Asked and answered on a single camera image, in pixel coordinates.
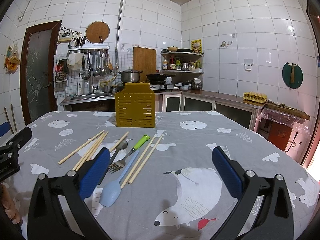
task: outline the clear plastic wrap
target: clear plastic wrap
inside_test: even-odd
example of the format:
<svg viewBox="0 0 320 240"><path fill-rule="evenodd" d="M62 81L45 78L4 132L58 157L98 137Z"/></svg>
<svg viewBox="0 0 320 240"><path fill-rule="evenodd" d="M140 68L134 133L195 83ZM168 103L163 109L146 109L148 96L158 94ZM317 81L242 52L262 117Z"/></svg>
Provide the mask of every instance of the clear plastic wrap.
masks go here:
<svg viewBox="0 0 320 240"><path fill-rule="evenodd" d="M261 121L262 118L277 122L279 124L284 124L288 127L291 127L293 131L299 132L304 136L311 136L307 122L303 118L269 108L263 108L261 114L259 114L257 117L259 121Z"/></svg>

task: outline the kitchen counter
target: kitchen counter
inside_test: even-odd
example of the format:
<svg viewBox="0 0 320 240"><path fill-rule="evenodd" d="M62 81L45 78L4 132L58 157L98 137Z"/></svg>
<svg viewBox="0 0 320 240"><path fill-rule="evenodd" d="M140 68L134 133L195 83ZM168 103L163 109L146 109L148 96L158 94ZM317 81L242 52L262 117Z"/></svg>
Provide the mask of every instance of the kitchen counter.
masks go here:
<svg viewBox="0 0 320 240"><path fill-rule="evenodd" d="M239 105L243 106L250 106L252 108L262 109L264 104L259 104L255 102L250 102L244 100L242 97L237 97L233 95L227 95L222 93L210 92L205 90L188 90L181 92L180 90L174 90L172 92L157 92L156 95L177 95L177 94L185 94L185 95L193 95L198 96L200 98L207 98L217 101L223 101L226 103L238 103ZM114 95L110 96L101 96L96 98L86 98L86 99L71 99L70 96L67 96L61 103L60 106L65 105L72 105L72 104L79 104L79 103L86 103L86 102L94 102L94 101L101 101L101 100L109 100L114 99Z"/></svg>

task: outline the light blue plastic spoon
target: light blue plastic spoon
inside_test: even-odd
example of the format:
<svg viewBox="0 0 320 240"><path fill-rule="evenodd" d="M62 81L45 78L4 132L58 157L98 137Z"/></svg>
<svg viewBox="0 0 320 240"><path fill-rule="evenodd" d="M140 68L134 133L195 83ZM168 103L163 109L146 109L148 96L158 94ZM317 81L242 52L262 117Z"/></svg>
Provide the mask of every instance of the light blue plastic spoon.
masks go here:
<svg viewBox="0 0 320 240"><path fill-rule="evenodd" d="M121 173L120 177L114 181L107 183L100 196L100 204L105 207L110 207L117 200L121 193L120 181L134 162L135 158L138 156L139 150L136 150L128 165L124 168L124 171Z"/></svg>

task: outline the stainless steel sink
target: stainless steel sink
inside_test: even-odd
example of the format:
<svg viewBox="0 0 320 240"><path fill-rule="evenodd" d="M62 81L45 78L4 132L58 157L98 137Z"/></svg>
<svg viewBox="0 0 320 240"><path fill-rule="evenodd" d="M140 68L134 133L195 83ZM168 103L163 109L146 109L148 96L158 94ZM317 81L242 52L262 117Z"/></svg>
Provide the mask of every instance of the stainless steel sink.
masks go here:
<svg viewBox="0 0 320 240"><path fill-rule="evenodd" d="M110 96L113 96L113 94L111 94L111 93L96 93L96 94L74 96L70 100L84 100L84 99L90 99L90 98L101 98L101 97L110 97Z"/></svg>

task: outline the bolt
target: bolt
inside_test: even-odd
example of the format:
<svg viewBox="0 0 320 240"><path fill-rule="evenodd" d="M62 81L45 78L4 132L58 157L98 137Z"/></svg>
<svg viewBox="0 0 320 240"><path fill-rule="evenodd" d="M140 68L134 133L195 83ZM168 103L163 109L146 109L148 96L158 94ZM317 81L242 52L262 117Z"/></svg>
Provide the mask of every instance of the bolt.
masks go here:
<svg viewBox="0 0 320 240"><path fill-rule="evenodd" d="M282 176L281 174L278 174L278 175L276 176L276 178L277 178L277 180L283 180L283 176Z"/></svg>
<svg viewBox="0 0 320 240"><path fill-rule="evenodd" d="M38 176L38 179L40 180L43 180L45 178L45 174L44 173L41 173L39 176Z"/></svg>
<svg viewBox="0 0 320 240"><path fill-rule="evenodd" d="M248 175L249 177L253 177L253 176L256 175L256 174L254 173L254 171L248 170L248 171L247 171L247 175Z"/></svg>
<svg viewBox="0 0 320 240"><path fill-rule="evenodd" d="M68 175L69 177L73 177L73 176L75 176L75 174L76 174L76 171L75 171L75 170L70 170L70 171L68 171L68 173L67 173L67 175Z"/></svg>

